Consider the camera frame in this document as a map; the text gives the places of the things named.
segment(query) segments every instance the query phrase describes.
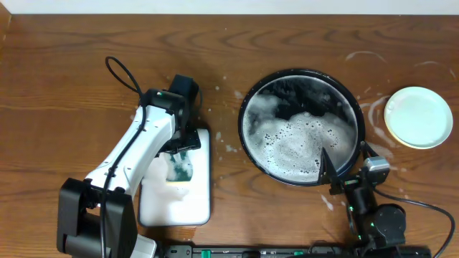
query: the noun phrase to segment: white plate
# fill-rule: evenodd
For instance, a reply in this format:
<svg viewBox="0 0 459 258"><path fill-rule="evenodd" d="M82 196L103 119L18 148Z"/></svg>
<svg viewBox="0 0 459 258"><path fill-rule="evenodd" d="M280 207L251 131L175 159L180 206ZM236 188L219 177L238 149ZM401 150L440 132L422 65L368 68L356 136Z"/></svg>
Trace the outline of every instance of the white plate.
<svg viewBox="0 0 459 258"><path fill-rule="evenodd" d="M453 114L446 101L423 87L406 87L393 94L384 119L389 132L412 148L433 148L453 129Z"/></svg>

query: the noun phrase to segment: wood grain surface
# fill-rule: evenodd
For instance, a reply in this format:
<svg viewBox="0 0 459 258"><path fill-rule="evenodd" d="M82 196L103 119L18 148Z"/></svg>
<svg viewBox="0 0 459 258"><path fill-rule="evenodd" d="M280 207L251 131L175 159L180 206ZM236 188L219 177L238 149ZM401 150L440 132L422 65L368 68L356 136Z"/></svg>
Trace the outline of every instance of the wood grain surface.
<svg viewBox="0 0 459 258"><path fill-rule="evenodd" d="M11 14L8 10L6 10L5 6L3 6L3 4L0 3L0 62L3 44L6 39L6 31L8 30L10 21Z"/></svg>
<svg viewBox="0 0 459 258"><path fill-rule="evenodd" d="M245 94L272 72L305 67L335 77L361 104L407 85L430 88L458 119L458 42L456 16L14 16L0 69L0 256L62 257L55 247L58 190L68 177L83 179L109 154L136 106L136 95L105 68L107 55L119 58L143 90L167 88L175 74L193 77L204 93L200 119L212 139L221 132L224 140L212 141L209 222L140 232L195 244L298 246L348 239L344 198L329 196L327 186L278 183L243 151L227 152L226 145L240 147L236 91ZM376 111L383 107L373 119L386 130ZM367 140L387 148L397 169L380 189L459 218L456 127L430 150L391 147L374 133L368 108L363 112ZM407 243L436 252L448 219L402 205ZM457 239L444 257L459 256Z"/></svg>

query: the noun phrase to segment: black pan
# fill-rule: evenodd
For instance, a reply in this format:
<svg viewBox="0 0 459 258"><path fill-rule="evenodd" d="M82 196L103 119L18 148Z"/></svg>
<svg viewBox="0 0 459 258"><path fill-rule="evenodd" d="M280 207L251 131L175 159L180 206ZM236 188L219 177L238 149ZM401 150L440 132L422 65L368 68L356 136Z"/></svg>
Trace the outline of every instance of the black pan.
<svg viewBox="0 0 459 258"><path fill-rule="evenodd" d="M322 100L318 97L320 92L327 92L330 98ZM247 93L242 102L238 118L239 137L242 147L250 160L263 172L270 177L296 186L316 186L317 181L314 182L300 182L290 181L279 176L271 174L266 171L254 158L253 154L247 147L245 134L242 126L244 123L244 116L246 115L247 105L254 95L269 94L288 102L288 105L279 105L275 111L275 117L288 120L292 115L298 113L308 112L315 117L321 117L325 113L331 113L336 117L354 125L355 129L355 146L351 150L351 155L347 162L342 166L336 168L339 176L346 175L354 166L360 154L360 142L365 137L365 124L364 116L361 112L360 106L355 97L336 79L322 72L308 69L289 69L282 70L261 79L253 88ZM340 103L346 103L346 108L340 106Z"/></svg>

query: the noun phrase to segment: black cable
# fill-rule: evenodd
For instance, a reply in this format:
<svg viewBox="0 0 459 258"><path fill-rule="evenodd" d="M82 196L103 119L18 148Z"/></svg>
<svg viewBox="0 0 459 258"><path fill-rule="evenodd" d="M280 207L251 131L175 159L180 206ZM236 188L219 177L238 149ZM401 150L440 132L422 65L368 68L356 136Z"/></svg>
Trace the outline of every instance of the black cable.
<svg viewBox="0 0 459 258"><path fill-rule="evenodd" d="M201 91L201 88L199 86L197 86L198 88L198 93L199 93L199 105L198 107L193 110L191 112L191 115L198 115L199 114L199 110L202 108L202 91Z"/></svg>
<svg viewBox="0 0 459 258"><path fill-rule="evenodd" d="M375 193L379 194L380 196L386 197L388 199L392 199L394 201L401 201L401 202L405 202L405 203L408 203L408 204L414 204L414 205L418 205L418 206L421 206L421 207L424 207L424 208L429 208L429 209L432 209L434 211L439 211L439 212L443 213L444 215L446 215L450 219L450 221L451 221L450 233L448 234L448 237L446 238L445 242L441 246L440 250L438 250L437 254L435 254L433 258L440 257L440 255L443 253L443 251L445 251L446 247L451 242L451 239L453 238L453 235L454 235L456 224L455 224L453 215L451 215L449 212L445 211L444 209L438 208L436 206L433 206L433 205L430 205L430 204L426 204L426 203L423 203L421 201L413 201L413 200L409 200L409 199L390 196L387 193L382 193L381 191L377 190L376 187L374 187L372 184L370 184L370 186L373 188L373 191Z"/></svg>
<svg viewBox="0 0 459 258"><path fill-rule="evenodd" d="M115 61L121 68L123 68L124 72L126 72L126 74L129 76L129 78L132 80L134 86L136 87L135 89L133 87L131 87L130 85L128 85L127 83L125 83L121 78L119 78L119 76L117 76L114 73L114 71L112 70L112 68L110 67L110 64L109 64L110 60ZM141 107L142 107L142 122L141 122L140 126L138 127L138 129L137 129L136 133L134 134L134 136L131 138L131 140L128 142L128 144L126 144L124 149L120 152L118 157L113 162L113 165L108 169L107 178L105 179L105 183L103 185L102 200L100 202L100 248L101 248L101 252L102 252L102 258L106 258L107 257L106 237L105 237L105 210L107 209L106 208L107 191L108 191L108 186L110 184L110 179L115 174L115 170L116 170L118 164L120 163L121 159L123 158L123 156L126 154L128 149L130 148L130 146L134 143L134 141L136 140L138 135L142 132L143 127L145 126L145 121L146 121L146 103L145 103L145 100L143 98L142 90L138 86L138 83L137 83L136 79L134 78L134 76L131 74L131 72L129 72L128 68L126 68L126 66L124 66L124 64L122 64L115 57L106 57L105 58L105 65L107 66L107 68L110 71L110 73L118 81L123 83L123 85L125 85L129 89L131 89L134 92L138 93L138 96L140 97Z"/></svg>
<svg viewBox="0 0 459 258"><path fill-rule="evenodd" d="M397 251L398 257L399 257L399 258L403 258L403 257L402 257L402 253L400 252L399 246L395 246L395 250Z"/></svg>
<svg viewBox="0 0 459 258"><path fill-rule="evenodd" d="M374 151L372 149L372 147L370 147L370 145L368 143L365 143L365 146L366 146L366 151L368 151L368 153L370 154L371 157L377 157L378 156L378 153L376 153L376 151Z"/></svg>

